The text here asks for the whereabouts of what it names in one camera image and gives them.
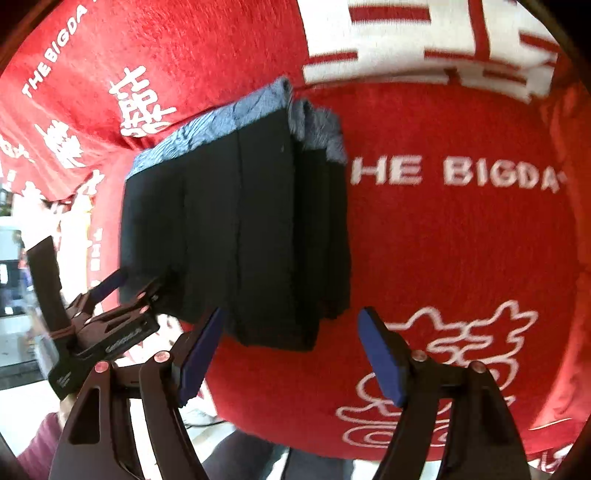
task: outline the person's arm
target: person's arm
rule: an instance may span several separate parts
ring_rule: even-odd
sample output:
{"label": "person's arm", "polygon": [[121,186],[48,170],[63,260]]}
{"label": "person's arm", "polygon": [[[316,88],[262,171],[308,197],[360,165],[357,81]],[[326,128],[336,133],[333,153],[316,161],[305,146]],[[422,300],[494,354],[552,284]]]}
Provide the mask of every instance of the person's arm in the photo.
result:
{"label": "person's arm", "polygon": [[31,480],[48,480],[53,457],[60,440],[61,427],[57,413],[50,413],[39,425],[35,438],[17,457]]}

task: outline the black garment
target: black garment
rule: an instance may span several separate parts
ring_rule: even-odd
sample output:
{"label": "black garment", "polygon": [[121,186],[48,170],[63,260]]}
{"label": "black garment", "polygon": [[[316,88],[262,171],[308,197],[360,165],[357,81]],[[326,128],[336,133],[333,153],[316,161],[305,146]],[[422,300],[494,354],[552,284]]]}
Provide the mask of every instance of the black garment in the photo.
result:
{"label": "black garment", "polygon": [[121,301],[171,269],[160,313],[195,323],[219,306],[244,345],[311,350],[349,302],[344,167],[276,111],[130,177],[120,249]]}
{"label": "black garment", "polygon": [[[203,462],[209,480],[265,480],[276,445],[240,430],[223,439]],[[319,457],[290,449],[282,480],[350,480],[353,460]]]}

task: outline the red fabric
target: red fabric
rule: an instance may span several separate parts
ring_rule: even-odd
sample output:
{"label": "red fabric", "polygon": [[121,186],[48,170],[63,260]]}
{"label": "red fabric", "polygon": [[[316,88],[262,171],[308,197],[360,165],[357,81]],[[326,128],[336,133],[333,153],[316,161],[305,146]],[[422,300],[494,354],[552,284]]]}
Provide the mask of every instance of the red fabric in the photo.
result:
{"label": "red fabric", "polygon": [[554,473],[566,458],[571,447],[572,445],[567,445],[566,447],[531,453],[527,456],[527,461],[538,470],[546,473]]}
{"label": "red fabric", "polygon": [[430,22],[429,8],[426,7],[385,7],[383,5],[357,5],[349,7],[351,21],[371,22],[386,20],[417,20]]}
{"label": "red fabric", "polygon": [[[342,121],[352,160],[352,308],[322,323],[312,353],[244,348],[225,339],[207,376],[219,413],[247,432],[320,455],[381,458],[398,414],[381,397],[355,331],[356,311],[371,304],[414,348],[440,361],[485,359],[497,371],[528,452],[572,442],[591,410],[584,380],[591,369],[584,354],[591,338],[589,288],[581,273],[591,258],[584,240],[591,210],[579,187],[591,165],[586,93],[564,87],[571,79],[562,57],[556,62],[555,44],[531,22],[521,25],[519,12],[512,17],[516,7],[510,2],[499,0],[491,10],[492,2],[470,0],[465,11],[448,9],[457,18],[444,24],[454,31],[436,30],[445,12],[435,4],[428,8],[430,22],[424,13],[414,20],[390,15],[386,22],[370,9],[354,27],[343,4],[340,20],[327,17],[323,28],[329,35],[314,33],[316,13],[306,10],[314,3],[325,6],[309,0],[223,0],[191,2],[188,8],[186,0],[96,0],[87,1],[83,12],[77,0],[64,0],[0,79],[5,180],[16,191],[33,181],[53,199],[93,176],[92,285],[118,265],[123,178],[135,154],[196,114],[285,74],[299,95],[331,108]],[[499,28],[504,15],[509,21]],[[423,28],[435,30],[425,35]],[[67,43],[62,29],[72,32]],[[406,42],[397,40],[401,32]],[[464,33],[473,41],[463,41]],[[521,50],[500,55],[505,43],[499,36]],[[64,45],[53,47],[60,38]],[[397,50],[404,46],[408,51]],[[45,54],[57,48],[59,54],[47,54],[53,63]],[[533,51],[541,53],[534,59],[541,64],[519,64]],[[47,73],[40,62],[51,67],[42,82],[33,73]],[[527,100],[535,93],[532,85],[551,78],[554,63],[556,85],[566,90],[556,89],[542,105],[461,86]],[[146,71],[137,82],[149,79],[160,108],[176,111],[162,118],[170,127],[126,137],[118,98],[109,89],[125,67],[139,66]],[[306,89],[316,81],[436,69],[443,81],[449,77],[448,85],[348,82]],[[542,75],[533,82],[536,71]],[[21,92],[24,85],[31,98]],[[131,87],[120,90],[124,100],[131,98]],[[67,135],[75,135],[83,150],[65,163],[84,167],[64,168],[48,150],[35,124],[46,131],[53,120],[67,124]],[[17,155],[20,144],[35,163]],[[469,157],[467,185],[445,184],[446,160],[448,166],[459,161],[448,157]],[[416,170],[399,175],[401,168],[417,168],[403,163],[409,161],[420,162],[419,184],[400,184],[405,175],[416,180]],[[526,171],[517,178],[519,163]],[[383,167],[378,177],[359,170],[375,166]],[[528,176],[532,168],[537,182]],[[493,179],[506,186],[495,186]],[[103,308],[115,302],[112,296]],[[431,459],[443,450],[447,407],[441,405]],[[566,418],[574,420],[530,430]]]}

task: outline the white chinese character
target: white chinese character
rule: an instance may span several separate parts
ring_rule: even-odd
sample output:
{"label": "white chinese character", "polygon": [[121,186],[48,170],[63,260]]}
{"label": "white chinese character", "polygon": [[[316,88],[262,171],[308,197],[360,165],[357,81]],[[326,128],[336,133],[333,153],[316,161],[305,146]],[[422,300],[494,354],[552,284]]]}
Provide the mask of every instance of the white chinese character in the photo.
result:
{"label": "white chinese character", "polygon": [[14,158],[14,152],[12,150],[12,145],[2,135],[0,135],[0,148],[2,149],[2,151],[6,155],[8,155],[9,157]]}
{"label": "white chinese character", "polygon": [[33,199],[33,200],[45,198],[43,195],[41,195],[41,190],[39,190],[35,186],[35,184],[31,181],[25,182],[25,187],[23,188],[21,195],[23,197],[25,197],[26,199]]}
{"label": "white chinese character", "polygon": [[29,156],[29,152],[25,150],[22,144],[18,144],[18,147],[13,147],[12,149],[14,150],[15,158],[25,157],[29,162],[35,163],[35,160]]}
{"label": "white chinese character", "polygon": [[78,188],[77,192],[81,195],[96,195],[96,186],[105,178],[98,169],[92,171],[92,177]]}
{"label": "white chinese character", "polygon": [[100,242],[103,239],[103,229],[97,228],[93,237],[94,237],[95,241]]}
{"label": "white chinese character", "polygon": [[92,244],[92,252],[90,253],[92,258],[100,258],[100,244]]}
{"label": "white chinese character", "polygon": [[[365,76],[406,82],[409,72],[425,73],[413,75],[413,82],[447,83],[444,69],[457,68],[462,85],[524,102],[550,91],[557,44],[518,2],[481,0],[480,13],[466,1],[452,0],[297,2],[310,56],[303,66],[308,84]],[[423,17],[404,18],[409,7]],[[374,11],[356,18],[359,9],[366,12],[362,16]],[[480,24],[486,27],[480,32],[486,42],[476,41],[475,25]]]}
{"label": "white chinese character", "polygon": [[[156,134],[163,128],[171,125],[170,122],[163,122],[162,118],[168,113],[176,112],[175,107],[162,110],[158,101],[158,95],[152,89],[145,89],[150,85],[148,79],[138,82],[138,78],[146,71],[146,67],[140,65],[133,72],[124,68],[125,77],[119,83],[111,82],[109,93],[115,95],[119,101],[119,108],[123,116],[121,123],[121,135],[125,137],[141,138],[147,134]],[[121,89],[131,85],[131,94],[121,92]]]}
{"label": "white chinese character", "polygon": [[17,178],[17,172],[15,170],[8,170],[8,175],[6,175],[7,182],[4,184],[4,187],[11,192],[12,191],[12,182],[14,179]]}
{"label": "white chinese character", "polygon": [[45,145],[51,150],[64,168],[86,167],[83,163],[74,160],[81,158],[83,150],[75,135],[68,136],[69,127],[64,122],[52,120],[47,132],[35,124],[37,131],[43,135]]}
{"label": "white chinese character", "polygon": [[91,272],[98,272],[100,270],[100,258],[91,258],[90,259],[90,271]]}

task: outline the blue patterned fabric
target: blue patterned fabric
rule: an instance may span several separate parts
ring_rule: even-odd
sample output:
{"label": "blue patterned fabric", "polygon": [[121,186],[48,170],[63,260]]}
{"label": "blue patterned fabric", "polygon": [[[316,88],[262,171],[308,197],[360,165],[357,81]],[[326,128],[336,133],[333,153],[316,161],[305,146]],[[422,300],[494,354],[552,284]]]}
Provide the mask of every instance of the blue patterned fabric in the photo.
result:
{"label": "blue patterned fabric", "polygon": [[338,117],[325,108],[314,108],[308,100],[294,100],[289,81],[281,77],[235,103],[191,120],[154,148],[144,150],[135,157],[125,179],[165,160],[184,155],[282,108],[287,109],[292,135],[303,143],[305,149],[324,148],[328,161],[343,165],[347,163]]}

